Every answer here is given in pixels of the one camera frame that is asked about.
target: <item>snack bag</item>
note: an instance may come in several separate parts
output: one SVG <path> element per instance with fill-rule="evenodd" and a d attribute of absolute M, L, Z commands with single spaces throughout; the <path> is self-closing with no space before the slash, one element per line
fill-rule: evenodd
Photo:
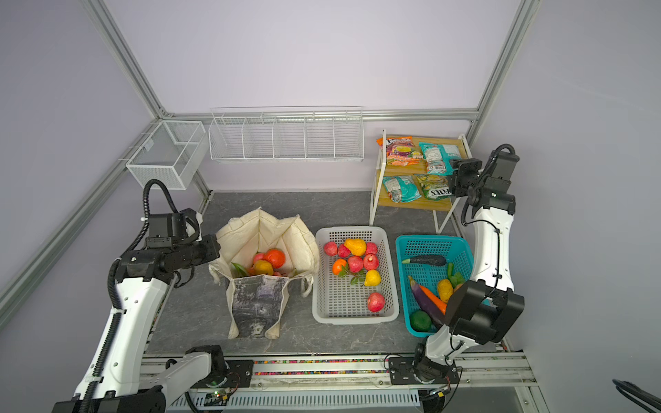
<path fill-rule="evenodd" d="M 461 159 L 457 145 L 420 142 L 420 149 L 427 160 L 428 174 L 452 175 L 454 169 L 450 166 L 450 159 Z"/>
<path fill-rule="evenodd" d="M 422 196 L 410 175 L 386 176 L 383 178 L 383 186 L 393 202 L 411 202 Z"/>
<path fill-rule="evenodd" d="M 446 177 L 440 175 L 423 174 L 416 174 L 415 177 L 420 183 L 424 197 L 428 200 L 442 200 L 451 195 Z"/>
<path fill-rule="evenodd" d="M 379 146 L 383 145 L 383 138 L 376 141 Z M 422 159 L 422 153 L 413 145 L 411 136 L 390 137 L 385 140 L 385 154 L 388 165 L 405 167 L 415 165 Z"/>

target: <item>wooden shelf board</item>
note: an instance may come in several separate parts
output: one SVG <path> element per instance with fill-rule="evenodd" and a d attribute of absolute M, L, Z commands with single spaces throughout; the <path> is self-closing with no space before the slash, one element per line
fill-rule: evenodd
<path fill-rule="evenodd" d="M 413 143 L 416 145 L 417 149 L 420 150 L 420 142 L 427 143 L 436 143 L 438 145 L 457 145 L 459 148 L 459 153 L 461 157 L 466 159 L 468 156 L 466 150 L 463 147 L 463 143 L 460 139 L 446 139 L 446 138 L 437 138 L 437 137 L 413 137 Z M 400 176 L 400 175 L 415 175 L 415 174 L 426 174 L 427 173 L 427 162 L 424 159 L 420 160 L 420 163 L 415 165 L 407 165 L 405 167 L 397 167 L 393 165 L 386 165 L 384 176 Z M 430 211 L 449 211 L 452 207 L 452 203 L 449 198 L 440 201 L 428 200 L 424 197 L 422 189 L 417 179 L 414 178 L 416 185 L 418 186 L 418 191 L 420 195 L 423 195 L 422 198 L 419 198 L 413 202 L 393 202 L 388 197 L 388 191 L 386 191 L 384 186 L 381 186 L 381 193 L 379 195 L 380 206 L 390 206 L 396 208 L 411 208 L 411 209 L 427 209 Z"/>
<path fill-rule="evenodd" d="M 395 208 L 428 209 L 430 211 L 448 212 L 450 210 L 450 207 L 452 206 L 452 203 L 450 202 L 449 198 L 440 201 L 432 201 L 432 200 L 428 200 L 424 196 L 422 198 L 418 198 L 413 202 L 393 202 L 388 197 L 388 191 L 386 191 L 385 188 L 382 188 L 381 193 L 379 195 L 379 206 L 391 206 Z"/>

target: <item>white wire basket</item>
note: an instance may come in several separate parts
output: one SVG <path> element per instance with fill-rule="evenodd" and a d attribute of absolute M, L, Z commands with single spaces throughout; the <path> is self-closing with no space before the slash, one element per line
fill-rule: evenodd
<path fill-rule="evenodd" d="M 312 315 L 315 320 L 329 324 L 376 324 L 395 320 L 399 315 L 399 300 L 385 231 L 379 227 L 330 227 L 318 230 L 315 238 L 320 251 L 329 241 L 341 245 L 347 238 L 375 243 L 379 258 L 377 271 L 381 275 L 381 283 L 377 286 L 352 285 L 351 276 L 340 278 L 332 273 L 332 265 L 339 257 L 329 257 L 322 252 L 319 273 L 313 283 Z M 385 299 L 385 306 L 378 313 L 367 308 L 372 293 L 379 293 Z"/>
<path fill-rule="evenodd" d="M 142 186 L 158 179 L 170 190 L 185 190 L 207 152 L 207 139 L 201 122 L 162 120 L 126 167 Z"/>
<path fill-rule="evenodd" d="M 362 161 L 364 140 L 359 110 L 222 112 L 209 126 L 211 158 L 220 163 Z"/>

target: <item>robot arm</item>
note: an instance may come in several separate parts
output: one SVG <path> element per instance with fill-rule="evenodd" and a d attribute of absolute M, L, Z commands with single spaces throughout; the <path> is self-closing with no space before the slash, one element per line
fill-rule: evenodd
<path fill-rule="evenodd" d="M 163 189 L 172 213 L 150 213 L 154 184 Z M 53 412 L 163 412 L 198 381 L 221 383 L 226 377 L 220 346 L 202 346 L 148 383 L 139 381 L 149 331 L 175 274 L 215 260 L 220 250 L 215 235 L 200 236 L 201 215 L 192 209 L 177 211 L 162 182 L 145 185 L 143 204 L 140 234 L 110 268 L 112 309 L 92 364 L 73 399 L 56 403 Z M 147 230 L 144 248 L 134 250 Z"/>
<path fill-rule="evenodd" d="M 467 197 L 461 223 L 475 226 L 475 260 L 470 280 L 447 303 L 446 325 L 416 349 L 413 366 L 422 381 L 445 377 L 454 358 L 466 349 L 501 341 L 524 309 L 524 298 L 514 293 L 509 266 L 516 201 L 507 189 L 518 160 L 514 148 L 505 144 L 491 153 L 481 172 L 478 159 L 453 161 L 449 187 L 456 197 Z M 469 206 L 473 220 L 467 222 Z"/>

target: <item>wire basket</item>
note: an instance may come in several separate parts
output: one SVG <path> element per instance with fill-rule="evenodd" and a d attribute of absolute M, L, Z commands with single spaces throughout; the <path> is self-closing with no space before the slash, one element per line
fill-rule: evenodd
<path fill-rule="evenodd" d="M 395 320 L 399 315 L 399 302 L 385 231 L 379 227 L 330 227 L 318 230 L 315 237 L 320 250 L 329 241 L 341 245 L 347 238 L 375 243 L 379 258 L 377 271 L 381 275 L 381 283 L 377 286 L 351 285 L 351 276 L 339 278 L 332 273 L 332 265 L 339 257 L 321 254 L 319 273 L 313 283 L 312 315 L 315 320 L 329 324 L 376 324 Z M 368 297 L 372 293 L 379 293 L 385 299 L 385 306 L 378 313 L 367 308 Z"/>
<path fill-rule="evenodd" d="M 162 120 L 126 163 L 140 185 L 158 179 L 170 190 L 185 190 L 207 151 L 201 122 Z"/>
<path fill-rule="evenodd" d="M 402 264 L 402 260 L 423 254 L 439 254 L 448 262 L 454 264 L 454 272 L 461 272 L 464 280 L 468 280 L 473 272 L 473 254 L 468 242 L 460 237 L 446 237 L 443 235 L 402 235 L 395 240 L 397 249 L 397 266 L 399 268 L 399 283 L 402 289 L 402 302 L 404 305 L 404 318 L 408 331 L 416 337 L 431 336 L 436 332 L 432 325 L 429 332 L 413 330 L 410 315 L 420 309 L 413 297 L 408 277 L 411 276 L 420 285 L 436 293 L 436 286 L 440 280 L 447 278 L 447 265 L 442 267 L 425 264 Z"/>
<path fill-rule="evenodd" d="M 223 113 L 209 126 L 211 158 L 246 161 L 361 161 L 360 111 Z"/>

